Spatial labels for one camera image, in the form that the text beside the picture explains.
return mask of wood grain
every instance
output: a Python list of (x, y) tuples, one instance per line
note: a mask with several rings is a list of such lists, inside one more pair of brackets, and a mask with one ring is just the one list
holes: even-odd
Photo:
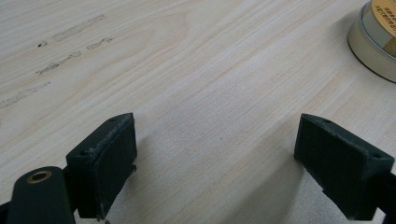
[(347, 223), (292, 152), (311, 113), (396, 156), (396, 86), (347, 44), (364, 3), (0, 2), (0, 203), (134, 112), (111, 223)]

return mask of clamp jaw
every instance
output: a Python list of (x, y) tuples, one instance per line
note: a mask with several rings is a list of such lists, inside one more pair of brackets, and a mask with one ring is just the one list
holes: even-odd
[(302, 114), (294, 158), (351, 220), (372, 220), (379, 207), (384, 223), (396, 223), (394, 158), (339, 125)]
[(66, 155), (67, 166), (42, 167), (21, 176), (12, 199), (0, 206), (0, 224), (74, 224), (105, 219), (137, 156), (134, 115), (105, 121)]

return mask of black clamp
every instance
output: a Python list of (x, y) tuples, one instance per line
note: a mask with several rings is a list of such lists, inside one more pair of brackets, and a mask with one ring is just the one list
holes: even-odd
[(396, 223), (394, 158), (339, 125), (301, 115), (294, 158), (351, 220), (372, 220), (379, 207), (384, 223)]
[(74, 224), (105, 219), (137, 156), (134, 115), (105, 121), (66, 155), (67, 166), (42, 167), (21, 176), (12, 199), (0, 206), (0, 224)]

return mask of tin label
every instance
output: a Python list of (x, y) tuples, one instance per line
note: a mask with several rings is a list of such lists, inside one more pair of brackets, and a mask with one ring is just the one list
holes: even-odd
[(373, 0), (372, 11), (382, 27), (396, 37), (396, 0)]

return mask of round tin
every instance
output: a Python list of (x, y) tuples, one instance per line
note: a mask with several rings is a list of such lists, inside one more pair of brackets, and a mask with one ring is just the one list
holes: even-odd
[(349, 31), (348, 43), (368, 68), (396, 82), (396, 0), (367, 3)]

